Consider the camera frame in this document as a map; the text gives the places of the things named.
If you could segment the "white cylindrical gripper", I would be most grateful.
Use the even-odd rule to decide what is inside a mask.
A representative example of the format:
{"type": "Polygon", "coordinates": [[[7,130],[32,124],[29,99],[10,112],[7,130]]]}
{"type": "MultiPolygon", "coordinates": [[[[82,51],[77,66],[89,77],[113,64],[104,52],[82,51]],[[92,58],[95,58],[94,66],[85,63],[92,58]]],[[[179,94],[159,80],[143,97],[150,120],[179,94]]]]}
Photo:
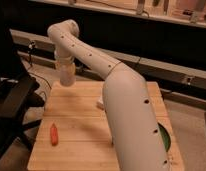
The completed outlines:
{"type": "Polygon", "coordinates": [[[73,58],[57,58],[57,69],[60,73],[60,84],[71,86],[75,82],[75,63],[73,58]]]}

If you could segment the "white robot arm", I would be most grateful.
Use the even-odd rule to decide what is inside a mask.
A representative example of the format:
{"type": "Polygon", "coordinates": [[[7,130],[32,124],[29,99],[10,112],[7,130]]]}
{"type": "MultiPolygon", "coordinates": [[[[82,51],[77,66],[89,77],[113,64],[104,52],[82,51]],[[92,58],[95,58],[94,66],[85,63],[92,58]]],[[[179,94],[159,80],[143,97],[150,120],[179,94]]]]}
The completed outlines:
{"type": "Polygon", "coordinates": [[[102,101],[120,171],[170,171],[170,162],[142,75],[123,62],[80,41],[73,20],[51,25],[48,37],[55,45],[60,83],[75,82],[79,60],[104,80],[102,101]]]}

